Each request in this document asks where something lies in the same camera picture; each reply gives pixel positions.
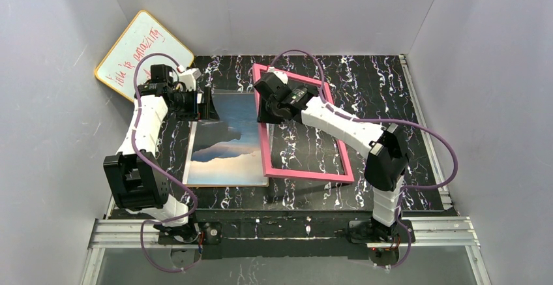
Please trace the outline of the landscape photo board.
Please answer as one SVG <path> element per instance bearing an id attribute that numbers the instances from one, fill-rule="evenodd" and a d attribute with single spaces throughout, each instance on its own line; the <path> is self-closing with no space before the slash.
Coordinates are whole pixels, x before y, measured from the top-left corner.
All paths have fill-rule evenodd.
<path id="1" fill-rule="evenodd" d="M 266 187 L 253 93 L 212 95 L 219 121 L 191 124 L 183 183 L 188 187 Z"/>

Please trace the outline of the pink wooden picture frame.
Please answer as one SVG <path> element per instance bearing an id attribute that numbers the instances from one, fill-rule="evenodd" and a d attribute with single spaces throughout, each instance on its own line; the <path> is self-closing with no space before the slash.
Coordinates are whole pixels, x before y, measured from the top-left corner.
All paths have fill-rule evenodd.
<path id="1" fill-rule="evenodd" d="M 258 124 L 264 176 L 275 179 L 352 184 L 344 142 L 298 122 Z"/>

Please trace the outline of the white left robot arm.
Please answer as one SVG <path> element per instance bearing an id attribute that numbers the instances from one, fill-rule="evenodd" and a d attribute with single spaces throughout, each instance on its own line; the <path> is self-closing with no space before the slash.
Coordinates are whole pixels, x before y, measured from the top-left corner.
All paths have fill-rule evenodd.
<path id="1" fill-rule="evenodd" d="M 151 77 L 136 86 L 134 113 L 116 154 L 106 156 L 104 173 L 116 206 L 130 213 L 145 213 L 165 227 L 188 223 L 189 207 L 170 194 L 176 178 L 156 161 L 158 135 L 169 115 L 178 121 L 220 119 L 209 87 L 196 88 L 198 68 L 152 65 Z"/>

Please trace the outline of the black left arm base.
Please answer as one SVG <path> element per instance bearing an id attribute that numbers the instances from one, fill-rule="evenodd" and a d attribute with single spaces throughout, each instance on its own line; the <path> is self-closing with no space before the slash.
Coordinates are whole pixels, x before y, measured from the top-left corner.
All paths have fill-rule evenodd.
<path id="1" fill-rule="evenodd" d="M 222 239 L 220 222 L 195 222 L 178 227 L 156 224 L 153 227 L 159 232 L 160 245 L 218 245 Z"/>

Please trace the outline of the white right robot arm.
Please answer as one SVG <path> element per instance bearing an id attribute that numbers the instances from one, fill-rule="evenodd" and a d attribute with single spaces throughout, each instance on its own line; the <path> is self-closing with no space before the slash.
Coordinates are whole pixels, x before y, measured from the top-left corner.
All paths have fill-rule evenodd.
<path id="1" fill-rule="evenodd" d="M 408 166 L 405 134 L 396 124 L 385 127 L 337 110 L 314 85 L 290 87 L 285 72 L 264 72 L 254 83 L 259 96 L 258 122 L 293 120 L 321 130 L 366 158 L 365 180 L 374 190 L 374 222 L 396 224 L 400 187 Z"/>

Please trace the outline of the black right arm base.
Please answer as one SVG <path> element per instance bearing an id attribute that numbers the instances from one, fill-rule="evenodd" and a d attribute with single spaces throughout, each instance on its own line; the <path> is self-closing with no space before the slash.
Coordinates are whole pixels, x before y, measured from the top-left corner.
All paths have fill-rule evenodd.
<path id="1" fill-rule="evenodd" d="M 345 236 L 349 242 L 354 244 L 384 243 L 391 246 L 391 243 L 396 242 L 397 238 L 401 243 L 406 243 L 409 237 L 411 242 L 416 241 L 412 222 L 402 219 L 392 224 L 391 227 L 372 218 L 370 220 L 352 220 L 346 226 Z"/>

